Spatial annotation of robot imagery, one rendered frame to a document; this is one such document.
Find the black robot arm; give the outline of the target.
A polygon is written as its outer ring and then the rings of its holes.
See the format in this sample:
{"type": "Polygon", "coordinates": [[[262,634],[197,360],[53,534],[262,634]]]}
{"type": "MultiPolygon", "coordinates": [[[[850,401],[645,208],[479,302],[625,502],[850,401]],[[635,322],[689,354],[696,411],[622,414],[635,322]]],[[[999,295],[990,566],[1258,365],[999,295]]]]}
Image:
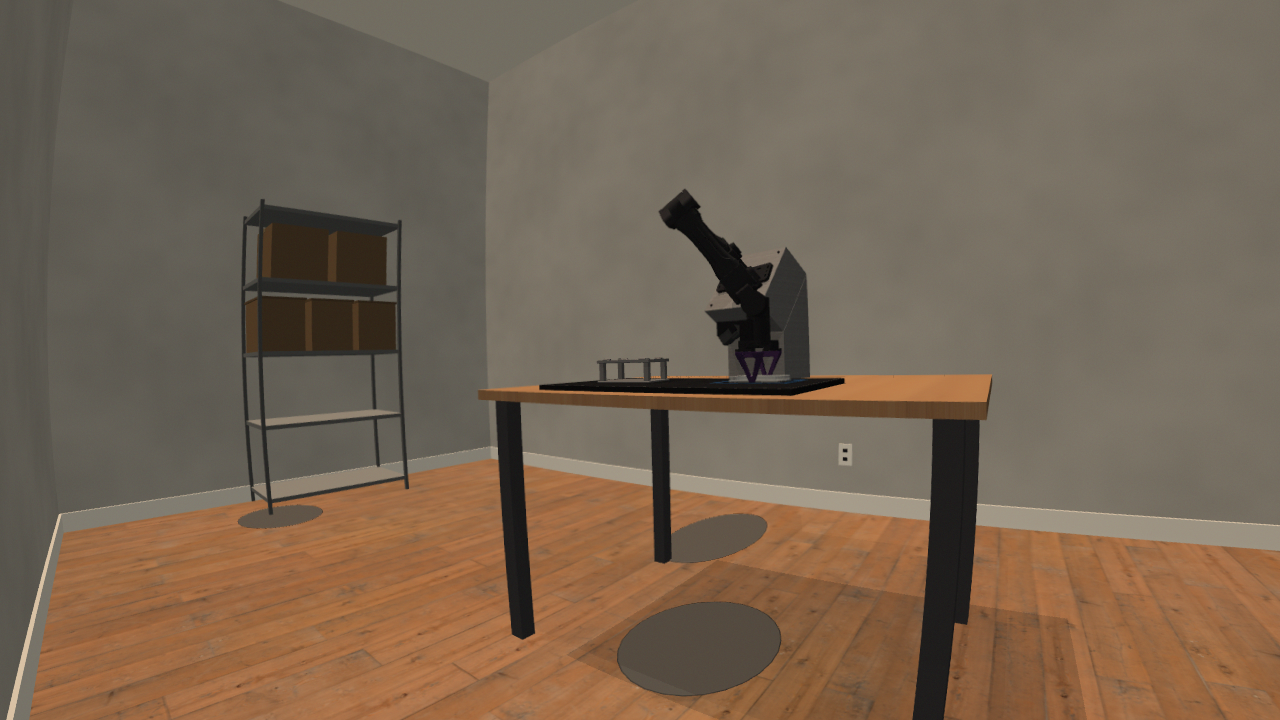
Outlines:
{"type": "MultiPolygon", "coordinates": [[[[746,313],[746,318],[754,315],[751,318],[756,318],[756,322],[760,322],[760,318],[771,318],[769,297],[765,297],[767,302],[764,296],[756,290],[763,286],[763,282],[769,281],[773,268],[772,263],[759,266],[746,266],[740,259],[742,255],[739,247],[735,243],[727,243],[724,238],[714,234],[700,219],[701,214],[698,211],[700,205],[686,190],[682,192],[671,200],[666,208],[662,208],[663,210],[666,209],[664,211],[660,209],[662,220],[668,228],[677,229],[687,236],[703,256],[707,258],[707,261],[716,272],[716,277],[719,279],[716,290],[718,293],[727,292],[735,304],[741,305],[742,311],[746,313]]],[[[717,322],[717,336],[724,346],[733,343],[739,337],[740,341],[753,340],[753,320],[717,322]]]]}

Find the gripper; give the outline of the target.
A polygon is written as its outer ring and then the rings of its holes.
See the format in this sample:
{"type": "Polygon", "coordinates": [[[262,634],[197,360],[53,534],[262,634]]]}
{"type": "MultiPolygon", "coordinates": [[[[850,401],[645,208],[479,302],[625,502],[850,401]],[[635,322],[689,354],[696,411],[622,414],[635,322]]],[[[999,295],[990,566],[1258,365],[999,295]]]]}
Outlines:
{"type": "Polygon", "coordinates": [[[753,340],[739,341],[739,348],[735,348],[735,355],[739,359],[742,370],[748,375],[748,380],[754,383],[756,380],[759,368],[762,370],[762,375],[773,374],[774,366],[782,354],[782,348],[780,348],[780,340],[771,340],[771,318],[760,318],[760,322],[756,322],[756,318],[746,320],[753,320],[753,340]],[[763,348],[764,351],[754,352],[754,347],[763,348]],[[744,357],[755,357],[753,375],[750,374],[744,357]],[[768,374],[765,373],[763,357],[773,357],[768,374]]]}

